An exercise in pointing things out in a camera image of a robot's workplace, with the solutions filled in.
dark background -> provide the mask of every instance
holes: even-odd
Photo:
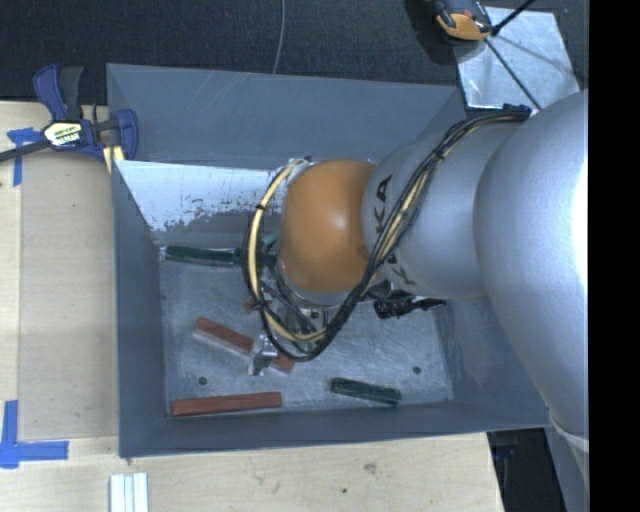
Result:
[[[555,15],[588,88],[588,0],[529,9]],[[277,63],[280,74],[458,85],[453,47],[423,0],[286,0],[280,45],[282,12],[281,0],[0,0],[0,99],[35,101],[33,75],[52,63],[84,67],[80,102],[98,105],[107,104],[107,63],[257,73]],[[488,437],[507,512],[565,510],[541,430]]]

wire bundle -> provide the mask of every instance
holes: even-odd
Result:
[[[528,119],[530,114],[531,109],[526,106],[515,107],[512,105],[504,105],[500,110],[482,113],[472,119],[461,121],[452,126],[446,132],[438,146],[426,156],[411,175],[402,194],[391,209],[384,227],[371,250],[367,267],[360,282],[349,292],[333,318],[322,328],[314,328],[315,330],[309,334],[291,332],[272,310],[264,297],[264,284],[260,282],[261,269],[258,268],[257,263],[258,237],[264,213],[278,187],[291,175],[298,165],[305,163],[305,161],[293,160],[284,167],[269,184],[267,191],[256,207],[243,246],[243,271],[245,279],[251,297],[256,304],[256,308],[260,311],[265,333],[271,343],[285,356],[296,362],[311,361],[319,356],[345,325],[351,313],[358,303],[361,302],[375,280],[380,267],[392,255],[393,251],[396,250],[415,222],[422,203],[424,202],[433,172],[438,164],[446,158],[449,152],[464,137],[480,126],[494,122],[522,122]],[[290,302],[286,302],[285,305],[288,308],[296,308],[296,306]],[[302,312],[299,311],[298,313],[298,316],[304,316]],[[280,337],[289,341],[298,352],[300,352],[300,355],[293,354],[291,351],[285,349],[274,335],[274,331]],[[310,351],[302,350],[300,348],[301,344],[315,344],[315,348]]]

gray bin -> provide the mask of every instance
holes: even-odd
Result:
[[[240,270],[161,258],[171,244],[238,247],[253,198],[290,158],[376,163],[465,118],[457,88],[129,65],[107,74],[111,113],[132,109],[140,134],[135,160],[112,173],[122,457],[549,426],[486,299],[390,320],[364,304],[317,360],[251,377],[248,360],[191,337],[200,316],[258,335]],[[267,227],[278,221],[276,205]],[[333,395],[332,376],[397,387],[403,401]],[[170,415],[175,399],[255,391],[281,391],[283,406]]]

wooden table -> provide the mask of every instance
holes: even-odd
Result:
[[[5,136],[8,130],[39,129],[48,120],[48,112],[37,103],[0,102],[0,151],[13,147]],[[26,418],[19,432],[27,437],[42,437],[47,429],[53,438],[75,433],[64,437],[70,439],[68,460],[0,469],[0,510],[104,511],[110,475],[138,472],[147,473],[152,512],[504,510],[482,433],[120,459],[112,418],[115,363],[101,352],[104,339],[112,340],[115,332],[108,324],[115,321],[108,307],[112,283],[99,275],[108,268],[107,255],[112,252],[111,238],[104,236],[112,222],[104,211],[110,197],[103,185],[109,180],[106,168],[83,158],[46,151],[25,157],[21,187],[12,184],[13,162],[0,164],[0,407],[4,401],[26,397],[30,405],[19,402]],[[97,166],[104,179],[87,174],[87,166]],[[78,181],[83,176],[99,183],[83,187]],[[53,179],[52,184],[64,178],[74,181],[44,187],[40,197],[46,200],[38,202],[28,187],[41,178]],[[81,197],[89,189],[101,194],[99,208]],[[23,204],[25,191],[32,195]],[[65,208],[73,213],[63,215]],[[78,213],[76,208],[86,211]],[[65,222],[76,225],[66,229]],[[83,223],[81,229],[76,229],[78,222]],[[47,223],[53,223],[59,236],[44,243],[42,238],[53,229]],[[52,255],[58,250],[75,257],[75,267],[59,264]],[[103,267],[83,266],[86,251],[103,251]],[[80,313],[62,318],[56,308],[65,301],[77,303]],[[35,309],[21,311],[20,304]],[[91,329],[102,332],[98,336]],[[48,332],[56,335],[53,346]],[[94,378],[87,379],[87,368]]]

blue clamp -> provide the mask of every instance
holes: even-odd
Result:
[[[55,151],[75,151],[104,163],[105,145],[100,141],[99,133],[118,129],[119,144],[128,160],[134,158],[138,149],[138,129],[135,113],[130,109],[116,112],[115,118],[93,123],[82,118],[82,109],[78,103],[78,88],[84,69],[81,67],[61,68],[51,64],[38,71],[33,78],[33,86],[42,103],[51,114],[51,122],[40,132],[40,140],[26,146],[16,147],[0,153],[0,162],[41,149]]]
[[[69,441],[18,443],[18,401],[6,402],[0,442],[0,468],[16,469],[21,462],[35,460],[66,460]]]
[[[82,109],[78,103],[79,83],[83,71],[84,68],[81,67],[63,68],[59,64],[50,64],[35,74],[33,87],[38,101],[47,107],[51,114],[52,124],[58,121],[75,121],[80,124],[78,133],[81,133],[82,137],[79,140],[69,144],[56,144],[47,137],[52,142],[51,147],[56,151],[76,151],[104,162],[105,146],[98,139],[99,130],[96,130],[100,125],[92,125],[88,120],[82,119]],[[116,112],[116,120],[120,129],[122,151],[127,159],[132,159],[138,148],[135,114],[130,109],[121,109]],[[45,127],[42,133],[45,134],[50,126],[51,124]]]

